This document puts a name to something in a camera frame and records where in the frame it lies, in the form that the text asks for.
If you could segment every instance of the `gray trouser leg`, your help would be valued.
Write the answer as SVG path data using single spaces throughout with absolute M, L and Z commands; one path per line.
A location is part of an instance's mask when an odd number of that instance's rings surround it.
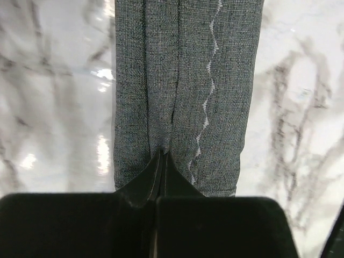
M 116 2 L 116 186 L 161 147 L 203 194 L 232 196 L 263 1 L 138 2 Z

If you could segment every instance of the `white marble surface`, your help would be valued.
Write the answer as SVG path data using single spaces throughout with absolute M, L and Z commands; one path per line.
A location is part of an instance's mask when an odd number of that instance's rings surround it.
M 0 0 L 0 195 L 113 191 L 113 0 Z M 265 0 L 238 196 L 272 197 L 302 258 L 344 198 L 344 0 Z
M 238 196 L 276 199 L 301 257 L 344 198 L 344 1 L 266 0 Z

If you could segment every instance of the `heathered gray textile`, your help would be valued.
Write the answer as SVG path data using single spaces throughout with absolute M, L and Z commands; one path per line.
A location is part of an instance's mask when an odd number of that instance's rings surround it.
M 204 195 L 233 196 L 263 1 L 144 0 L 144 6 L 116 1 L 116 186 L 162 147 Z
M 206 196 L 236 191 L 262 8 L 261 0 L 180 1 L 171 151 L 180 172 Z
M 178 1 L 146 0 L 148 128 L 151 155 L 166 153 L 178 83 Z
M 121 188 L 151 156 L 148 140 L 144 0 L 116 1 L 114 181 Z

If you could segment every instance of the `gray fabric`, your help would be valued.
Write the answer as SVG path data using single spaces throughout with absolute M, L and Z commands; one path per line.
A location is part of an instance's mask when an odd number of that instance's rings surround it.
M 178 83 L 178 1 L 146 0 L 150 154 L 169 150 Z
M 147 113 L 144 0 L 116 1 L 116 117 L 114 178 L 116 189 L 128 183 L 150 160 Z
M 138 3 L 116 1 L 116 187 L 162 147 L 203 194 L 232 196 L 263 1 L 145 0 L 145 9 Z

